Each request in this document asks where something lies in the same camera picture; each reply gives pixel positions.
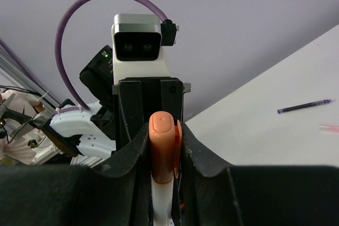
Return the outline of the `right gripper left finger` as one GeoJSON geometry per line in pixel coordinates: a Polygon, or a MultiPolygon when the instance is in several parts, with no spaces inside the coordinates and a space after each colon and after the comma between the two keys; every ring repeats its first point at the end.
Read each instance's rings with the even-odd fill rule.
{"type": "Polygon", "coordinates": [[[1,166],[1,225],[148,225],[148,125],[109,159],[1,166]]]}

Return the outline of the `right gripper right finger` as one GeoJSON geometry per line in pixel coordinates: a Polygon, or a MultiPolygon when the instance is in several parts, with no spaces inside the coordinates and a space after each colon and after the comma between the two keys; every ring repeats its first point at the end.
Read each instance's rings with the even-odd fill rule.
{"type": "Polygon", "coordinates": [[[186,225],[338,225],[338,168],[235,166],[183,128],[186,225]]]}

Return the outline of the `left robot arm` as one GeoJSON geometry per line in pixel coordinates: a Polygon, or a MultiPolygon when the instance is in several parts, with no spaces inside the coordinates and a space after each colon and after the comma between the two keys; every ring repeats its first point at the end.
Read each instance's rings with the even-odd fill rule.
{"type": "Polygon", "coordinates": [[[173,119],[170,131],[175,134],[171,155],[181,151],[183,95],[191,85],[177,78],[153,75],[127,77],[114,85],[113,50],[105,46],[81,71],[81,82],[97,98],[86,107],[64,101],[49,126],[60,141],[60,149],[77,155],[109,158],[134,139],[144,123],[156,131],[156,112],[167,112],[173,119]]]}

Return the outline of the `orange pen cap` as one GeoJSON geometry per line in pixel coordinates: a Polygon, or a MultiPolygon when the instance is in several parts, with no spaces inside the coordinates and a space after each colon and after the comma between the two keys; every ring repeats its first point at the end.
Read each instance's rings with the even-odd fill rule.
{"type": "Polygon", "coordinates": [[[158,111],[150,116],[151,175],[155,182],[165,184],[178,178],[182,137],[181,123],[170,113],[158,111]]]}

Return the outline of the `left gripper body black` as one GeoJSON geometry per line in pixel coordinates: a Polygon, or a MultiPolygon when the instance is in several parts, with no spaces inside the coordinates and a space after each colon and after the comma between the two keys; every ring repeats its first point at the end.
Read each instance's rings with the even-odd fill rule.
{"type": "Polygon", "coordinates": [[[126,78],[113,86],[117,150],[130,143],[150,116],[158,111],[183,120],[184,94],[191,84],[173,77],[126,78]]]}

